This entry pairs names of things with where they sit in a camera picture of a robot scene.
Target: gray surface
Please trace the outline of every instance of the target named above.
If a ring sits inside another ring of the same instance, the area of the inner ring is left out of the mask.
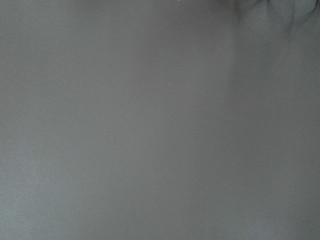
[[[273,2],[1,1],[0,239],[320,239],[320,16]]]

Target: gray background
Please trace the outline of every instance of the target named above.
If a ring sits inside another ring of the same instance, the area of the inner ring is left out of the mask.
[[[272,2],[2,0],[0,239],[320,239],[320,16]]]

